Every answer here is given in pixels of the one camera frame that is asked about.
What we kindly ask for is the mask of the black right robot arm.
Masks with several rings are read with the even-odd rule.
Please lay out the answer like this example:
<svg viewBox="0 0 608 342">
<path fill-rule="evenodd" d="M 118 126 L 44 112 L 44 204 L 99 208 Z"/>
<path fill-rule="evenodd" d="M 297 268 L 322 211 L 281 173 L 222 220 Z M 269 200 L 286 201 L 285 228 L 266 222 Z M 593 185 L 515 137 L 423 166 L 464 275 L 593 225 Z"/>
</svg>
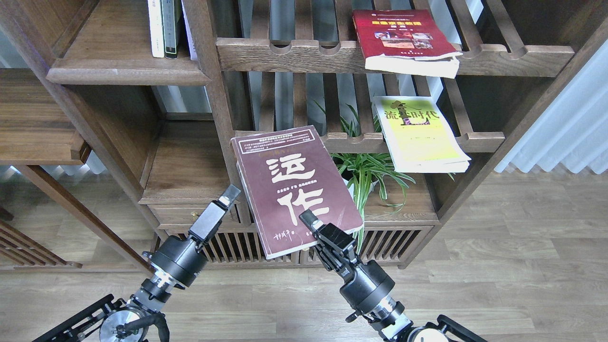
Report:
<svg viewBox="0 0 608 342">
<path fill-rule="evenodd" d="M 445 315 L 439 315 L 436 324 L 414 326 L 404 313 L 404 305 L 390 295 L 393 279 L 374 260 L 362 262 L 352 236 L 332 223 L 323 223 L 310 210 L 299 217 L 317 239 L 314 248 L 326 270 L 336 271 L 344 281 L 340 293 L 354 310 L 345 319 L 348 323 L 364 317 L 387 342 L 451 342 L 449 333 L 461 342 L 484 341 Z"/>
</svg>

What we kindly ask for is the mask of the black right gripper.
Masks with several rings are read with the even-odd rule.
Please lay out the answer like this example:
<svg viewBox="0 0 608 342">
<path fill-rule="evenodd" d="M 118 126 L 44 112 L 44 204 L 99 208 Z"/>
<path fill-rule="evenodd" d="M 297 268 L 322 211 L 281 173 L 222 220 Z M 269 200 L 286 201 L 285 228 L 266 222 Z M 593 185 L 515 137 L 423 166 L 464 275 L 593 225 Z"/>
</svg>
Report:
<svg viewBox="0 0 608 342">
<path fill-rule="evenodd" d="M 333 224 L 324 224 L 311 210 L 300 214 L 299 219 L 317 238 L 314 247 L 323 266 L 335 271 L 343 279 L 340 294 L 355 310 L 354 316 L 389 316 L 396 309 L 390 296 L 395 282 L 374 261 L 364 263 L 354 250 L 352 236 Z"/>
</svg>

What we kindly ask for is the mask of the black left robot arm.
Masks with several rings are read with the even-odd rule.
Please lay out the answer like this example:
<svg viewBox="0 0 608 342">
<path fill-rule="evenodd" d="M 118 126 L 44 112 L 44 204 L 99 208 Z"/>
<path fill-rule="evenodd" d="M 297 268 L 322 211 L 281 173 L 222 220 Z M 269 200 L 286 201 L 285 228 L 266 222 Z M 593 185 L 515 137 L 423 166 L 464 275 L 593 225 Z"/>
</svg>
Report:
<svg viewBox="0 0 608 342">
<path fill-rule="evenodd" d="M 170 236 L 153 253 L 146 253 L 155 268 L 128 301 L 109 294 L 37 338 L 39 342 L 78 342 L 95 331 L 101 342 L 144 342 L 148 328 L 158 329 L 159 340 L 167 342 L 170 331 L 162 308 L 173 288 L 185 289 L 207 262 L 204 246 L 216 234 L 226 212 L 240 190 L 230 185 L 212 201 L 190 227 L 184 239 Z"/>
</svg>

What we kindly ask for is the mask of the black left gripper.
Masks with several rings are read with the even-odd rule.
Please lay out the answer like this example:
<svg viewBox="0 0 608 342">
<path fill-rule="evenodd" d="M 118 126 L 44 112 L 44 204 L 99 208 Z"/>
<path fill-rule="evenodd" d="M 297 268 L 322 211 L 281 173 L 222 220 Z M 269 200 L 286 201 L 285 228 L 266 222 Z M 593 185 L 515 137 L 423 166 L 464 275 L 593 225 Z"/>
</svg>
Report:
<svg viewBox="0 0 608 342">
<path fill-rule="evenodd" d="M 241 189 L 230 184 L 202 212 L 190 227 L 186 239 L 169 236 L 160 248 L 152 255 L 152 266 L 156 268 L 157 277 L 169 277 L 171 281 L 183 286 L 191 286 L 198 273 L 203 269 L 207 259 L 203 247 L 217 233 L 225 215 L 225 209 L 231 208 L 241 194 Z"/>
</svg>

